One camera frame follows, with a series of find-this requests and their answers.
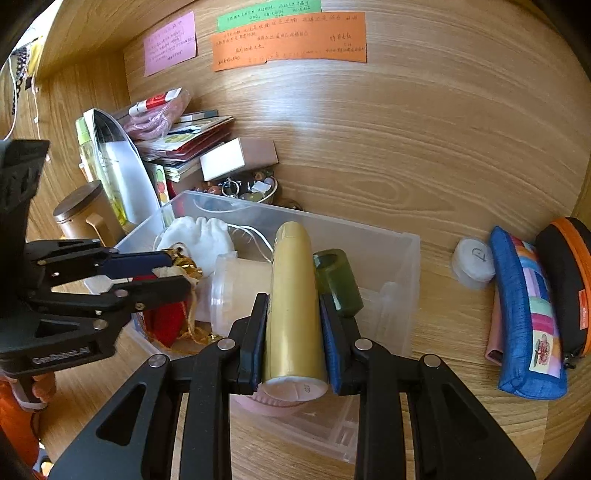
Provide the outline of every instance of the yellow cylindrical bottle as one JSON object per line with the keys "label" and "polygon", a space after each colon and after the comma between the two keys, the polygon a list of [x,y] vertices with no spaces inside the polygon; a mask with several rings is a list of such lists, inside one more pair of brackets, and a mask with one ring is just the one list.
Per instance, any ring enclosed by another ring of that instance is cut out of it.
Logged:
{"label": "yellow cylindrical bottle", "polygon": [[297,222],[283,224],[275,239],[262,388],[284,401],[314,400],[328,389],[312,247]]}

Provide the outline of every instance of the orange object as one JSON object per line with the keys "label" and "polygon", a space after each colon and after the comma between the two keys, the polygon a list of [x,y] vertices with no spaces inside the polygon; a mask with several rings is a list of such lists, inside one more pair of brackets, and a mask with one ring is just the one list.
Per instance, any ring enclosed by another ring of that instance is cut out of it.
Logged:
{"label": "orange object", "polygon": [[[552,222],[551,225],[554,225],[558,229],[558,231],[562,233],[562,236],[566,240],[574,256],[574,260],[577,262],[577,266],[579,267],[581,278],[583,279],[583,285],[585,287],[584,291],[582,290],[581,292],[579,292],[579,304],[581,315],[581,318],[579,319],[579,324],[588,324],[587,306],[589,305],[589,300],[591,300],[591,283],[589,282],[589,279],[591,279],[591,255],[589,254],[589,249],[587,248],[587,245],[581,238],[577,229],[566,218],[559,218]],[[591,329],[588,329],[587,341],[585,343],[583,355],[587,355],[587,353],[589,353],[590,350]]]}
{"label": "orange object", "polygon": [[18,456],[30,467],[39,455],[39,440],[33,433],[33,413],[21,409],[7,382],[0,381],[0,426]]}
{"label": "orange object", "polygon": [[364,12],[326,12],[263,20],[211,36],[213,70],[268,60],[367,62]]}

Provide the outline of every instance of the colorful patchwork pouch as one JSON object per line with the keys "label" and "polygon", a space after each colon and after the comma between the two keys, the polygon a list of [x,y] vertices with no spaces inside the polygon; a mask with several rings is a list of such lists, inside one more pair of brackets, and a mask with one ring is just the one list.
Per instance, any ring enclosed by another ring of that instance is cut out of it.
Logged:
{"label": "colorful patchwork pouch", "polygon": [[532,400],[555,400],[567,390],[560,337],[548,281],[532,245],[495,227],[491,233],[504,321],[499,389]]}

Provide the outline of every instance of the white bag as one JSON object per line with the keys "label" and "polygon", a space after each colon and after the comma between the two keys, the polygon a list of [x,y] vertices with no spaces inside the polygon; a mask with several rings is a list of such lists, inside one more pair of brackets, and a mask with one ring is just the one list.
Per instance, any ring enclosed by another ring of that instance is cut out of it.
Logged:
{"label": "white bag", "polygon": [[234,251],[234,244],[228,233],[228,224],[219,218],[192,217],[175,219],[164,231],[156,250],[181,247],[183,255],[191,257],[203,276],[213,273],[218,255]]}

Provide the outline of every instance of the paper note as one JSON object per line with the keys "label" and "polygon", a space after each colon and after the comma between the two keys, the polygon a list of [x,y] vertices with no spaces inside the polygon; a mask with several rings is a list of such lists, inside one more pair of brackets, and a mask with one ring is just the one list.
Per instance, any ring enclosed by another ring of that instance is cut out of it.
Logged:
{"label": "paper note", "polygon": [[144,39],[144,76],[196,56],[195,16],[189,12]]}
{"label": "paper note", "polygon": [[322,12],[320,0],[273,0],[263,4],[236,10],[217,18],[217,31],[225,32],[260,20],[287,15]]}
{"label": "paper note", "polygon": [[260,65],[268,60],[367,61],[365,13],[290,15],[216,33],[213,70]]}

